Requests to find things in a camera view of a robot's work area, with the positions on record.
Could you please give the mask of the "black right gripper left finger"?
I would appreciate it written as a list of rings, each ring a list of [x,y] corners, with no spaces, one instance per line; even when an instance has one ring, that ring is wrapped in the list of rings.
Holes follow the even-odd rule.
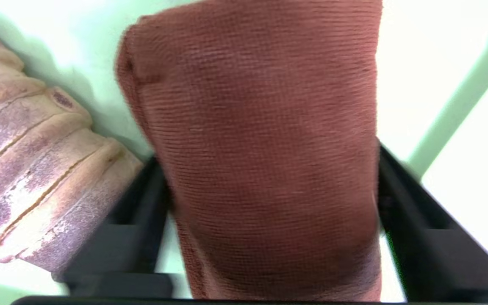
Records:
[[[171,277],[155,271],[170,201],[151,158],[62,272],[71,297],[171,297]]]

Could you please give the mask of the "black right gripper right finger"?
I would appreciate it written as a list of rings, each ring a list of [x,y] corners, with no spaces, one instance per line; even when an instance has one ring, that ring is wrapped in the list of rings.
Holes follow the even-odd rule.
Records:
[[[488,302],[488,253],[383,146],[378,212],[409,302]]]

